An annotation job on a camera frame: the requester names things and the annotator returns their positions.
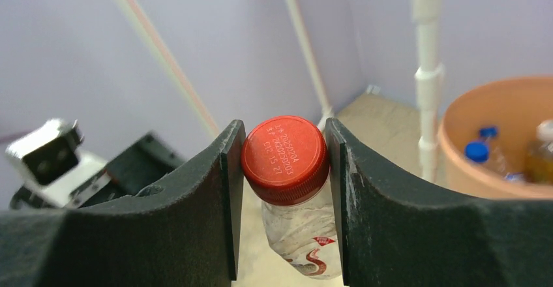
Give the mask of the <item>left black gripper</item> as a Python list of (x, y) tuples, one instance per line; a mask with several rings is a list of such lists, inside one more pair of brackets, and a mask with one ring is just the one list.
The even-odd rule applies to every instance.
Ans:
[(49, 187), (28, 189), (23, 185), (12, 196), (9, 209), (60, 209), (65, 204), (60, 202)]

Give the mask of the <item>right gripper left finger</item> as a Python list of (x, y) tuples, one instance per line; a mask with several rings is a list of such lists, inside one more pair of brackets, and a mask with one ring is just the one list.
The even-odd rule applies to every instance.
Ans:
[(242, 121), (171, 173), (78, 209), (1, 212), (2, 286), (230, 286), (237, 279)]

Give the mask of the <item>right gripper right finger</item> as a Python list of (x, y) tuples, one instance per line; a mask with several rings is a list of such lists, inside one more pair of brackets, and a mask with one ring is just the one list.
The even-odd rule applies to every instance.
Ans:
[(346, 286), (551, 286), (552, 202), (488, 200), (413, 175), (329, 118)]

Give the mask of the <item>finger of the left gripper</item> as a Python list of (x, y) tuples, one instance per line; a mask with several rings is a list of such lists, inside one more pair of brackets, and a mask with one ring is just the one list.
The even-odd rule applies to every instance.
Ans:
[(148, 132), (109, 161), (107, 173), (126, 194), (139, 194), (186, 162), (154, 132)]

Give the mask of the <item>small red cap bottle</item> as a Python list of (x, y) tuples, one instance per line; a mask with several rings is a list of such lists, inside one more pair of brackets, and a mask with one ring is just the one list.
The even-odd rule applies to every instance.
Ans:
[(295, 115), (272, 117), (246, 137), (241, 167), (261, 200), (270, 248), (311, 279), (341, 275), (330, 157), (319, 128)]

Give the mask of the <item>blue label water bottle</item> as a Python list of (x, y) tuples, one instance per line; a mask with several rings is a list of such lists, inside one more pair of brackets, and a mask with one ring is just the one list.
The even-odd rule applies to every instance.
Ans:
[[(488, 148), (483, 142), (475, 141), (475, 142), (468, 143), (465, 147), (464, 153), (467, 159), (471, 160), (476, 164), (479, 164), (481, 167), (485, 168), (486, 170), (493, 172), (494, 174), (497, 174), (496, 172), (489, 170), (487, 166)], [(502, 177), (502, 176), (501, 177), (507, 181), (519, 182), (519, 183), (526, 182), (526, 178), (524, 177), (523, 173), (515, 172), (512, 168), (511, 170), (512, 170), (511, 174), (505, 177)]]

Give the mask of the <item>yellow tea bottle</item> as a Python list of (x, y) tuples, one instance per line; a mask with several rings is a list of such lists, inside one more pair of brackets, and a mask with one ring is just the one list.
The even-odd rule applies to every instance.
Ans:
[(524, 172), (528, 180), (540, 185), (552, 185), (552, 120), (536, 127), (535, 139), (526, 150)]

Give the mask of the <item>large Pepsi bottle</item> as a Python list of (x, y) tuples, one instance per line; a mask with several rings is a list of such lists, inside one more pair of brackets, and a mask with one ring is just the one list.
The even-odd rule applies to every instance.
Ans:
[(480, 128), (479, 137), (488, 148), (487, 166), (489, 170), (505, 177), (512, 173), (512, 166), (508, 161), (503, 147), (499, 141), (499, 130), (497, 126)]

